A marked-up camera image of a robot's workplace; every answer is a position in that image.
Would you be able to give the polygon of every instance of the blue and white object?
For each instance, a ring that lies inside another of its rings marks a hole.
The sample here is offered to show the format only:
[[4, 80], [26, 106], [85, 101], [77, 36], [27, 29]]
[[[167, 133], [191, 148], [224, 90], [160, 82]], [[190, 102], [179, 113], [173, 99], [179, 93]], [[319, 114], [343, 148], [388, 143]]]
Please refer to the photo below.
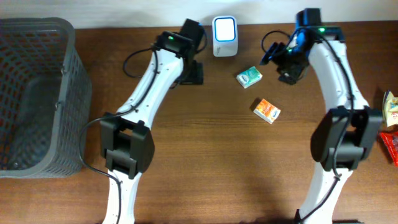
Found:
[[238, 29], [233, 16], [217, 16], [213, 19], [213, 54], [230, 57], [238, 52]]

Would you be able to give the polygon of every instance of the orange packet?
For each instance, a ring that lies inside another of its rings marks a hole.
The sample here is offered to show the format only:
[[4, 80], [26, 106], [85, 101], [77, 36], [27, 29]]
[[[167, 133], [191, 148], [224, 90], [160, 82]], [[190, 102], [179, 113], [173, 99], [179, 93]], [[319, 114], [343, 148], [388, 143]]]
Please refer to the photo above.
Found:
[[265, 99], [262, 99], [253, 112], [257, 114], [260, 118], [272, 124], [278, 118], [280, 114], [280, 109], [276, 108]]

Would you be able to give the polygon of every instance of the chip bag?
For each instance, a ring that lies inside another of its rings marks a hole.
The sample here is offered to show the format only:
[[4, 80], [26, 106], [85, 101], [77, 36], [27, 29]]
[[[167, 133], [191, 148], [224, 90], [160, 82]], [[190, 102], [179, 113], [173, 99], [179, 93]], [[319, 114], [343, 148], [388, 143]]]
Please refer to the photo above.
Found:
[[394, 164], [398, 167], [398, 131], [393, 133], [380, 133], [380, 137], [388, 148]]

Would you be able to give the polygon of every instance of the small packet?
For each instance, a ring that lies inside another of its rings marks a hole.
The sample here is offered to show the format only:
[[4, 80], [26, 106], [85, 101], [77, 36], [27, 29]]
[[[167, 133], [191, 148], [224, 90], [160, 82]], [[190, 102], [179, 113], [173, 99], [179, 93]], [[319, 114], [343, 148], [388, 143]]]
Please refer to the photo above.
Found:
[[398, 131], [394, 133], [380, 133], [380, 137], [388, 148], [394, 164], [398, 167]]
[[262, 99], [253, 112], [257, 114], [260, 118], [272, 124], [278, 118], [280, 114], [280, 109], [276, 108], [265, 99]]
[[398, 124], [398, 97], [387, 90], [383, 99], [383, 118], [387, 127]]
[[262, 78], [261, 73], [255, 68], [255, 66], [247, 69], [246, 71], [240, 73], [236, 76], [238, 82], [243, 86], [243, 88], [247, 88], [256, 82], [260, 81]]

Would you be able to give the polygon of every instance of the teal packet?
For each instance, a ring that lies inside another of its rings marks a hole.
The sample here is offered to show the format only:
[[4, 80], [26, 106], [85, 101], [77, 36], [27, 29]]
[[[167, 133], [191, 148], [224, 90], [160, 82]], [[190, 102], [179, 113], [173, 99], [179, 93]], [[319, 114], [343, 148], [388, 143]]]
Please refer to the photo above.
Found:
[[247, 88], [256, 82], [260, 81], [262, 78], [261, 73], [255, 68], [255, 66], [247, 69], [246, 71], [240, 73], [236, 76], [238, 82], [243, 86], [243, 88]]

